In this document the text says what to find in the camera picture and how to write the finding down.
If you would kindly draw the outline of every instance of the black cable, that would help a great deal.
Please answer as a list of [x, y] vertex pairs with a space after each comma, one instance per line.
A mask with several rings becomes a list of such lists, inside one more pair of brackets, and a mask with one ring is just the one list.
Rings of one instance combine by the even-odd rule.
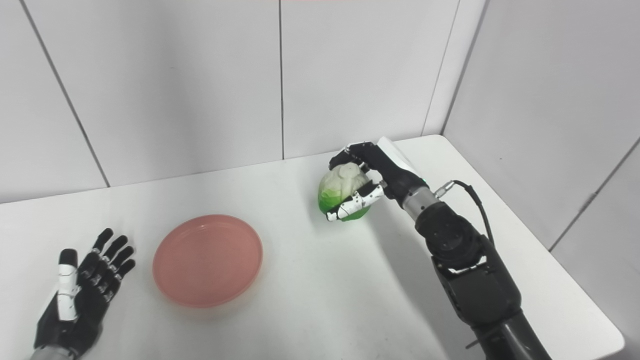
[[491, 226], [489, 226], [489, 219], [487, 218], [486, 212], [484, 211], [484, 206], [482, 205], [482, 201], [480, 201], [480, 197], [478, 196], [478, 194], [474, 190], [473, 186], [467, 185], [467, 184], [463, 183], [460, 180], [453, 180], [453, 182], [456, 185], [462, 186], [465, 189], [465, 191], [467, 191], [469, 196], [471, 196], [471, 199], [474, 200], [474, 202], [477, 205], [478, 209], [480, 209], [480, 215], [482, 215], [482, 221], [484, 222], [484, 228], [486, 229], [486, 236], [487, 236], [487, 238], [489, 238], [489, 241], [492, 244], [495, 244], [493, 242], [493, 233], [491, 232]]

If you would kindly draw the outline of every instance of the panel seam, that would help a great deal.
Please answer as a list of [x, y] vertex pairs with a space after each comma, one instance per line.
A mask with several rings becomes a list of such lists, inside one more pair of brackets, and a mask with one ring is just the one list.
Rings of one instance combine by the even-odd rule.
[[44, 53], [45, 58], [47, 58], [47, 62], [49, 63], [49, 66], [51, 68], [51, 71], [53, 72], [53, 76], [56, 78], [56, 81], [58, 82], [58, 86], [60, 87], [60, 90], [62, 91], [62, 94], [65, 97], [65, 100], [67, 101], [67, 105], [68, 107], [71, 109], [71, 113], [74, 116], [74, 119], [76, 120], [76, 124], [78, 125], [78, 128], [80, 129], [80, 132], [82, 133], [82, 136], [84, 137], [84, 142], [86, 143], [87, 147], [89, 148], [89, 151], [91, 152], [91, 156], [93, 157], [93, 160], [96, 164], [96, 166], [98, 167], [98, 171], [100, 172], [100, 175], [102, 176], [102, 180], [104, 181], [104, 184], [109, 188], [111, 187], [111, 185], [109, 184], [109, 180], [107, 179], [106, 174], [104, 173], [104, 169], [102, 168], [102, 165], [100, 164], [100, 161], [98, 160], [98, 156], [96, 155], [95, 151], [93, 150], [93, 146], [91, 145], [91, 141], [89, 141], [89, 136], [87, 135], [86, 131], [84, 130], [84, 126], [82, 125], [82, 122], [80, 121], [80, 118], [76, 112], [76, 108], [74, 107], [73, 103], [71, 102], [71, 98], [69, 97], [69, 94], [67, 92], [67, 89], [65, 88], [65, 85], [62, 82], [62, 79], [60, 78], [60, 74], [58, 73], [58, 70], [56, 69], [56, 66], [53, 64], [53, 60], [51, 59], [51, 55], [49, 54], [49, 51], [47, 50], [47, 47], [44, 44], [44, 41], [42, 40], [42, 36], [40, 35], [40, 32], [38, 31], [38, 28], [36, 27], [35, 21], [33, 20], [31, 13], [29, 12], [29, 9], [27, 7], [27, 4], [24, 2], [24, 0], [19, 0], [20, 4], [22, 5], [22, 9], [24, 10], [24, 13], [27, 17], [27, 19], [29, 20], [29, 23], [31, 24], [31, 28], [33, 29], [33, 32], [36, 35], [36, 38], [38, 39], [38, 43], [40, 43], [40, 47], [42, 48], [42, 52]]
[[566, 229], [564, 229], [564, 231], [560, 234], [560, 236], [558, 236], [558, 239], [556, 239], [556, 241], [551, 245], [551, 247], [549, 248], [549, 252], [551, 252], [560, 243], [560, 240], [564, 238], [564, 236], [569, 232], [569, 230], [571, 230], [571, 228], [576, 223], [576, 221], [578, 221], [578, 219], [582, 216], [582, 214], [589, 208], [589, 206], [593, 203], [593, 201], [598, 197], [602, 189], [604, 189], [604, 187], [607, 186], [607, 184], [613, 178], [613, 176], [618, 172], [618, 170], [620, 170], [622, 165], [625, 163], [628, 157], [633, 153], [633, 151], [637, 148], [639, 143], [640, 143], [640, 137], [638, 137], [636, 142], [634, 142], [634, 144], [631, 145], [631, 148], [625, 153], [622, 159], [620, 159], [618, 164], [616, 164], [616, 166], [613, 168], [611, 173], [607, 176], [606, 179], [604, 179], [604, 181], [598, 187], [598, 189], [589, 196], [587, 201], [584, 203], [584, 205], [582, 205], [582, 207], [580, 208], [578, 213], [574, 216], [574, 218], [571, 220], [571, 222], [566, 227]]
[[284, 160], [284, 86], [282, 75], [282, 0], [278, 0], [278, 36], [280, 40], [280, 137], [282, 139], [282, 159]]
[[442, 65], [444, 64], [444, 58], [447, 56], [447, 50], [449, 48], [449, 40], [451, 39], [451, 34], [453, 33], [453, 27], [456, 23], [456, 17], [458, 16], [458, 9], [460, 8], [460, 1], [458, 0], [458, 4], [456, 5], [456, 11], [453, 13], [453, 21], [451, 21], [451, 28], [449, 28], [449, 36], [447, 37], [447, 42], [444, 45], [444, 52], [442, 53], [442, 60], [440, 61], [440, 67], [438, 68], [438, 74], [436, 75], [436, 82], [433, 85], [433, 91], [431, 92], [431, 98], [429, 100], [429, 106], [427, 107], [427, 114], [424, 116], [424, 124], [422, 125], [422, 131], [420, 132], [420, 136], [424, 136], [424, 129], [427, 126], [427, 119], [429, 118], [429, 112], [431, 111], [431, 105], [433, 104], [433, 97], [436, 94], [436, 88], [438, 88], [438, 81], [440, 80], [440, 73], [442, 71]]
[[482, 13], [480, 14], [480, 19], [478, 20], [478, 25], [476, 26], [476, 32], [474, 33], [474, 37], [471, 40], [471, 45], [469, 46], [469, 50], [467, 51], [467, 56], [465, 57], [465, 62], [462, 65], [462, 70], [460, 71], [460, 77], [458, 78], [458, 83], [456, 84], [456, 89], [453, 92], [453, 96], [451, 97], [451, 102], [449, 103], [449, 109], [447, 110], [447, 116], [444, 118], [444, 123], [442, 124], [442, 130], [440, 130], [440, 135], [444, 136], [444, 130], [449, 123], [449, 117], [451, 117], [451, 111], [453, 110], [453, 105], [458, 98], [458, 92], [460, 90], [460, 85], [462, 84], [462, 80], [465, 77], [465, 73], [467, 72], [467, 66], [469, 65], [469, 59], [471, 59], [471, 53], [476, 46], [476, 40], [478, 38], [478, 34], [480, 33], [480, 28], [482, 27], [482, 23], [484, 22], [484, 16], [486, 15], [487, 8], [489, 7], [489, 2], [491, 0], [486, 0], [484, 2], [484, 6], [482, 9]]

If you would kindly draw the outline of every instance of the table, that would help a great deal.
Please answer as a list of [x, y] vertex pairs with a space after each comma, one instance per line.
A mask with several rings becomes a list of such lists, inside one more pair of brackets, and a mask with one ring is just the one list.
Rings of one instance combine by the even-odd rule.
[[[623, 348], [620, 332], [562, 266], [441, 136], [396, 142], [432, 188], [472, 184], [522, 308], [555, 360], [597, 359]], [[396, 202], [357, 221], [329, 223], [317, 185], [333, 153], [0, 205], [0, 358], [26, 359], [52, 295], [58, 253], [88, 251], [112, 227], [136, 247], [87, 360], [484, 359], [432, 269], [424, 240]], [[484, 231], [458, 188], [444, 198]], [[213, 309], [168, 302], [151, 274], [164, 236], [199, 215], [239, 217], [260, 235], [252, 287]]]

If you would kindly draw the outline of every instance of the wall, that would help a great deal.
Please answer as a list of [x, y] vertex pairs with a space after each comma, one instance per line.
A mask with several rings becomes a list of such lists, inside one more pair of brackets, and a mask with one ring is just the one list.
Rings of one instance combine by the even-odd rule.
[[[0, 202], [437, 133], [484, 4], [24, 0], [39, 49], [19, 0], [11, 2], [24, 37], [13, 44], [24, 49], [3, 58], [3, 71], [12, 71], [4, 61], [21, 64], [31, 81], [20, 88], [52, 118], [64, 118], [47, 132], [75, 139], [38, 141], [33, 156], [55, 155], [74, 168], [51, 160], [43, 168], [24, 151], [4, 152], [0, 165], [12, 167], [3, 167]], [[31, 62], [23, 62], [25, 51]], [[35, 90], [40, 83], [47, 92]], [[9, 94], [14, 85], [0, 88]], [[11, 111], [35, 127], [49, 120]], [[9, 118], [0, 135], [12, 139], [7, 147], [29, 143], [33, 137]], [[76, 148], [51, 152], [50, 143]]]
[[558, 243], [552, 254], [625, 335], [610, 360], [640, 358], [640, 148]]
[[18, 1], [0, 2], [0, 202], [105, 186]]
[[620, 328], [611, 360], [640, 358], [639, 11], [491, 0], [444, 129]]
[[640, 134], [638, 12], [489, 3], [444, 135], [547, 247]]

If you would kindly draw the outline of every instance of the silver cylinder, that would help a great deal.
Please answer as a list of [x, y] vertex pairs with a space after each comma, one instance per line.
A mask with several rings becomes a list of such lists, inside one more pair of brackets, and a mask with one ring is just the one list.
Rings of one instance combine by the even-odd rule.
[[409, 216], [416, 221], [418, 216], [428, 207], [440, 202], [427, 186], [421, 186], [412, 190], [409, 195], [404, 198], [402, 208]]

